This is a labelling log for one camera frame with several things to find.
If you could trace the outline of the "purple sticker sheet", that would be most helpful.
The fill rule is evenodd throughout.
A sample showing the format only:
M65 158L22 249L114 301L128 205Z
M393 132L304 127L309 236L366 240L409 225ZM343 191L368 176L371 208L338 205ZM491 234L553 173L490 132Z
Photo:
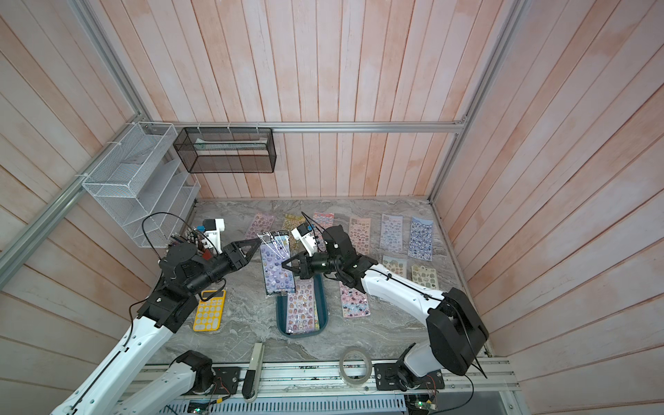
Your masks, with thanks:
M261 241L260 256L266 295L281 296L294 293L296 285L293 274L282 266L291 254L287 232L259 233L258 236Z

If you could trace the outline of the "teal storage box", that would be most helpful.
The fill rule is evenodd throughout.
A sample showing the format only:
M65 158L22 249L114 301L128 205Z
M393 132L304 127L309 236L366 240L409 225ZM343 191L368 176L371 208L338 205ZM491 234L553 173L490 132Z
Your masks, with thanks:
M290 338L300 338L300 337L308 337L308 336L313 336L319 334L322 330L324 330L328 324L329 321L329 312L327 309L327 301L324 293L324 286L323 286L323 277L321 275L316 275L313 278L310 278L314 280L315 283L315 290L316 290L316 306L317 306L317 316L318 316L318 323L319 323L319 330L315 331L313 333L309 334L301 334L301 335L288 335L285 332L286 329L286 309L287 309L287 300L288 300L288 294L284 296L279 296L277 298L276 302L276 319L277 319L277 325L278 325L278 330L279 332Z

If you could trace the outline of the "colourful small sticker sheet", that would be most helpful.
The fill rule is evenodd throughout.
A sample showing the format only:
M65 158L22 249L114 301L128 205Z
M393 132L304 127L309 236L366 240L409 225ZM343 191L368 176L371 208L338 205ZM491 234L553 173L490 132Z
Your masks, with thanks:
M303 216L295 214L285 214L283 228L284 230L291 233L293 229L297 228L303 223L306 223L306 219L304 219Z

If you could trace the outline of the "red blue cat sticker sheet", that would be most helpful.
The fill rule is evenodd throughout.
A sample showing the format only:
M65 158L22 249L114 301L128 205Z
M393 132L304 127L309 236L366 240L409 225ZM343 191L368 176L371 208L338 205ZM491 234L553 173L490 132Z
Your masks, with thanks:
M331 213L313 214L313 222L317 231L330 228L334 225L335 215Z

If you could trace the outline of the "pink yellow cat sticker sheet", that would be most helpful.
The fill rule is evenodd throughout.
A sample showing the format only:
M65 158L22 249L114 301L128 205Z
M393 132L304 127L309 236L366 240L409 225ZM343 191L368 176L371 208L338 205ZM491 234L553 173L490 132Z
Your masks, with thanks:
M344 318L365 317L371 314L368 297L359 290L349 288L339 283L342 305L342 316Z

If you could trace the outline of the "pastel sticker sheet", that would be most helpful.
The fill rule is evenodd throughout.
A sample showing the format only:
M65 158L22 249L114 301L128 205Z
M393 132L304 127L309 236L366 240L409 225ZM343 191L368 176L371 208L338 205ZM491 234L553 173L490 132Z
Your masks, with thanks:
M351 218L349 237L356 252L368 256L370 253L371 219Z

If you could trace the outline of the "light blue sticker sheet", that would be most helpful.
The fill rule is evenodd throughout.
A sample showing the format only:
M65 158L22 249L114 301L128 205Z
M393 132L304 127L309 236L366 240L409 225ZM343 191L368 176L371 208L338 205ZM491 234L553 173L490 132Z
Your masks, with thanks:
M387 252L401 253L403 250L403 217L383 214L381 216L380 248Z

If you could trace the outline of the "green sticker sheet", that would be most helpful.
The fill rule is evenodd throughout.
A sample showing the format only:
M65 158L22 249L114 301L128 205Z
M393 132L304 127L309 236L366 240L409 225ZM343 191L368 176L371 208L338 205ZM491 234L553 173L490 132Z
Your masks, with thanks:
M384 255L382 257L382 264L389 270L392 274L401 276L402 278L407 277L407 260L398 259Z
M412 281L423 287L438 290L439 280L437 279L437 271L434 268L413 265L411 268Z

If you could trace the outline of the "dark blue sticker sheet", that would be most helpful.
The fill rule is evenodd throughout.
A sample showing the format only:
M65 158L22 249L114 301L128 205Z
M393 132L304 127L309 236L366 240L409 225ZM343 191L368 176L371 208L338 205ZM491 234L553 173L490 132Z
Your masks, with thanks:
M433 222L412 218L408 256L431 261L433 253Z

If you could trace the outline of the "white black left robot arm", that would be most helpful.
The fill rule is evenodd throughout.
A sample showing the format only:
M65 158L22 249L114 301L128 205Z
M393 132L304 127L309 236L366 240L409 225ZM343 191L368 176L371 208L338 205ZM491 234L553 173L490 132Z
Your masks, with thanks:
M54 409L55 414L154 414L176 397L216 391L211 359L181 354L157 380L130 399L122 396L144 365L194 312L202 292L247 266L259 239L231 242L219 252L200 252L185 242L171 247L159 261L161 275L119 343L82 384Z

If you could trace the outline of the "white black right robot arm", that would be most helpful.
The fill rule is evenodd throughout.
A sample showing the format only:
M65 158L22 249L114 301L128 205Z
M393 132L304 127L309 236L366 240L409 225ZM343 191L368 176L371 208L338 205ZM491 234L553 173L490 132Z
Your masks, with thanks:
M406 391L441 369L467 374L489 332L464 292L457 288L442 292L391 273L359 253L341 226L322 231L323 252L317 248L313 226L303 223L290 233L304 250L282 262L285 270L302 279L332 274L342 285L387 301L425 326L428 340L406 348L385 380Z

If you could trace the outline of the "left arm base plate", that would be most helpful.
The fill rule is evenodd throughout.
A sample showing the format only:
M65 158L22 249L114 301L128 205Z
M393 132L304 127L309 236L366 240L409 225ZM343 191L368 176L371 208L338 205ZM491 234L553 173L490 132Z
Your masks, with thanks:
M212 394L233 396L237 394L241 367L213 367Z

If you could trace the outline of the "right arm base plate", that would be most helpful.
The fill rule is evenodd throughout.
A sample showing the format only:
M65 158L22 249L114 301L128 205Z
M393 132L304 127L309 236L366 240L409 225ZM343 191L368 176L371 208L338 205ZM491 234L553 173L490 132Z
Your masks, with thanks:
M379 391L427 390L437 392L445 388L440 371L430 372L423 377L413 375L400 363L376 363L373 366L375 385Z

